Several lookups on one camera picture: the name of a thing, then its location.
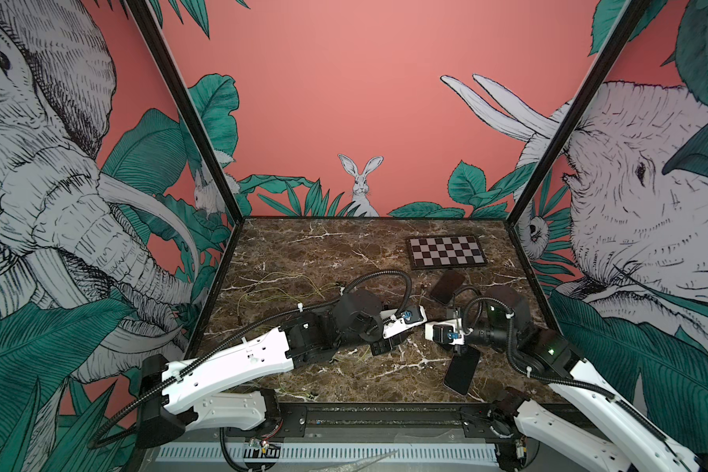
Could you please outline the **pink edged smartphone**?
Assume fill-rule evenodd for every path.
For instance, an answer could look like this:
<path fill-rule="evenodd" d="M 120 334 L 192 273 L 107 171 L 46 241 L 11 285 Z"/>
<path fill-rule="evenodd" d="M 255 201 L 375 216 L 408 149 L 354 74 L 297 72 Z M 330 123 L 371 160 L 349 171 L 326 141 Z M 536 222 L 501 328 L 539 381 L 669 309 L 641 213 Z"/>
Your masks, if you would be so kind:
<path fill-rule="evenodd" d="M 467 395 L 480 358 L 481 352 L 476 348 L 459 346 L 444 375 L 444 386 L 458 395 Z"/>

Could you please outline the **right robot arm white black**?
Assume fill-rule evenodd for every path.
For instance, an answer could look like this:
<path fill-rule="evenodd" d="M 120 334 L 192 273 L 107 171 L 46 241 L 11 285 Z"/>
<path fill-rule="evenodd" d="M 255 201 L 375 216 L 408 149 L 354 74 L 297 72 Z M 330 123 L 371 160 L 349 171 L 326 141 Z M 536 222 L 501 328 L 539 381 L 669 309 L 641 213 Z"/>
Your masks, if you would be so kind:
<path fill-rule="evenodd" d="M 708 471 L 708 355 L 687 336 L 604 318 L 553 296 L 561 330 L 532 324 L 514 290 L 473 291 L 444 343 L 487 345 L 520 375 L 550 385 L 600 431 L 564 422 L 531 400 L 513 422 L 590 471 Z"/>

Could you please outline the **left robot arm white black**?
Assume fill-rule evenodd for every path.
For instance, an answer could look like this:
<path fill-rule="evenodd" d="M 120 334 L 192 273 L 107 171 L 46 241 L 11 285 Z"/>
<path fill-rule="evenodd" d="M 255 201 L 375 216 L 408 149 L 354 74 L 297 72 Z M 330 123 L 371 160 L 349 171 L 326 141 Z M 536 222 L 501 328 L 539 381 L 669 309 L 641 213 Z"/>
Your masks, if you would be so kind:
<path fill-rule="evenodd" d="M 375 356 L 391 352 L 426 323 L 411 293 L 412 279 L 404 271 L 376 271 L 330 301 L 300 304 L 248 324 L 199 358 L 168 362 L 151 356 L 142 366 L 143 392 L 100 426 L 88 448 L 134 437 L 144 450 L 214 427 L 275 430 L 280 414 L 273 393 L 234 395 L 231 389 L 328 362 L 345 348 L 368 346 Z"/>

